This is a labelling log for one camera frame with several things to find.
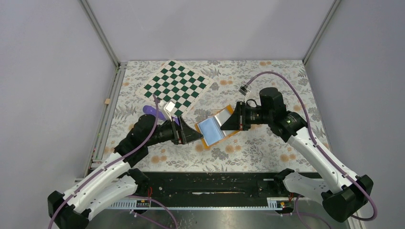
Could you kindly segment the orange card holder wallet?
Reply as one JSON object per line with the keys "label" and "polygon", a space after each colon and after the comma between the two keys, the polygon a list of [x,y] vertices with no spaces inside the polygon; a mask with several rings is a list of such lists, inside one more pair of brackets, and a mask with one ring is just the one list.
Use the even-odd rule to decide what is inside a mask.
{"label": "orange card holder wallet", "polygon": [[235,130],[221,130],[221,125],[229,119],[233,112],[233,108],[228,105],[212,116],[209,116],[194,125],[196,130],[203,135],[201,142],[205,149],[208,149],[239,132]]}

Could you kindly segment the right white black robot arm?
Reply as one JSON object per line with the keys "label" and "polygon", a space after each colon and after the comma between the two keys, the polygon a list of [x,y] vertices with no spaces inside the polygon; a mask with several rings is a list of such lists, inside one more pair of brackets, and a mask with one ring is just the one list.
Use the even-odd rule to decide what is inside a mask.
{"label": "right white black robot arm", "polygon": [[287,110],[283,96],[274,87],[259,92],[260,104],[236,103],[232,115],[221,130],[248,131],[252,124],[268,125],[276,136],[300,152],[316,169],[322,181],[284,169],[275,177],[275,193],[285,197],[290,192],[320,203],[337,222],[344,222],[369,200],[373,181],[347,168],[317,139],[309,124],[296,112]]}

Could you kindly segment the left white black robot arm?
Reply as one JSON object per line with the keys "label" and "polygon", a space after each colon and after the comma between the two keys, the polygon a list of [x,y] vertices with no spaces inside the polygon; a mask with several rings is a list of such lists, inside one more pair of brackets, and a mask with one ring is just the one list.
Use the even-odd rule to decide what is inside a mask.
{"label": "left white black robot arm", "polygon": [[65,192],[54,191],[48,196],[48,227],[56,224],[61,229],[84,229],[99,212],[121,198],[147,195],[149,178],[135,165],[148,155],[148,147],[166,141],[186,145],[202,137],[182,117],[159,125],[155,116],[142,115],[99,167]]}

